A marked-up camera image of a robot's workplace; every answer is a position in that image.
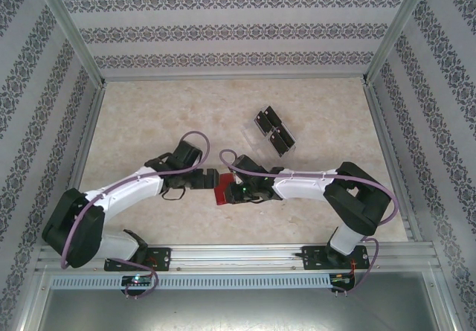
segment striped wall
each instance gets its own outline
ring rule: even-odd
[[[9,330],[98,87],[45,0],[0,0],[0,57],[0,330]]]
[[[476,0],[420,0],[373,82],[424,238],[476,329]]]
[[[363,74],[402,0],[63,0],[106,78]]]

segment red object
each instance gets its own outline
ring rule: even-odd
[[[218,206],[227,204],[225,199],[225,190],[226,187],[234,181],[235,178],[233,173],[223,173],[220,175],[220,183],[214,188],[216,204]]]

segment beige floor surface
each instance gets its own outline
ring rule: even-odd
[[[223,170],[218,152],[224,148],[256,158],[240,130],[269,104],[297,139],[286,167],[319,171],[352,161],[391,187],[360,79],[355,78],[110,83],[81,190],[135,172],[145,161],[173,151],[192,129],[210,138],[206,167]],[[190,141],[205,147],[200,138]],[[195,190],[178,202],[160,196],[144,200],[107,228],[133,230],[149,244],[311,243],[326,242],[340,223],[326,202],[216,206],[212,190]],[[381,241],[407,240],[399,215],[376,236]]]

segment wall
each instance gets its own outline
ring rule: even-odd
[[[476,0],[420,0],[373,82],[421,232],[476,328]]]
[[[8,330],[97,87],[45,0],[0,0],[0,57],[0,330]]]
[[[63,0],[106,78],[363,74],[402,0]]]

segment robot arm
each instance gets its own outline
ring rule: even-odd
[[[135,203],[166,193],[170,188],[212,189],[218,185],[215,169],[195,169],[189,173],[160,177],[161,171],[192,167],[202,157],[202,151],[186,141],[180,141],[173,153],[149,160],[130,176],[98,190],[81,193],[76,189],[64,192],[42,232],[42,238],[61,254],[74,220],[80,211],[98,195],[98,199],[84,215],[71,241],[66,260],[78,268],[93,257],[118,258],[142,264],[147,244],[136,234],[124,230],[105,232],[103,227],[111,218]],[[110,187],[121,186],[105,193]]]
[[[267,173],[263,167],[255,164],[246,155],[236,158],[232,165],[253,173]],[[343,221],[327,245],[328,261],[334,264],[345,260],[345,257],[353,252],[355,246],[365,236],[374,235],[390,204],[389,195],[376,187],[332,177],[352,176],[378,184],[375,179],[351,162],[344,162],[338,169],[328,171],[311,173],[273,167],[269,173],[276,177],[251,176],[236,172],[241,182],[227,186],[226,201],[236,204],[304,198],[329,202]],[[305,176],[309,174],[322,177]],[[357,189],[356,195],[350,192],[353,189]]]

